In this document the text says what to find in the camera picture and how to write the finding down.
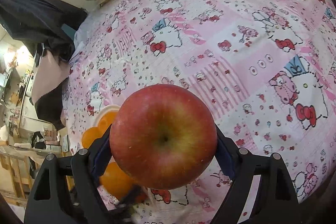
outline red apple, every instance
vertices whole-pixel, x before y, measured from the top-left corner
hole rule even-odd
[[[175,85],[152,85],[126,99],[110,131],[112,155],[139,185],[175,189],[214,157],[215,122],[206,105]]]

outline hello kitty tablecloth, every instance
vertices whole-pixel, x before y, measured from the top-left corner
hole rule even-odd
[[[71,60],[63,92],[71,151],[104,106],[174,84],[196,94],[238,147],[282,155],[298,200],[336,158],[336,10],[330,0],[119,0]],[[136,223],[208,223],[230,180],[214,159],[195,181],[149,191]],[[254,181],[240,221],[253,207]],[[115,199],[100,188],[109,208]]]

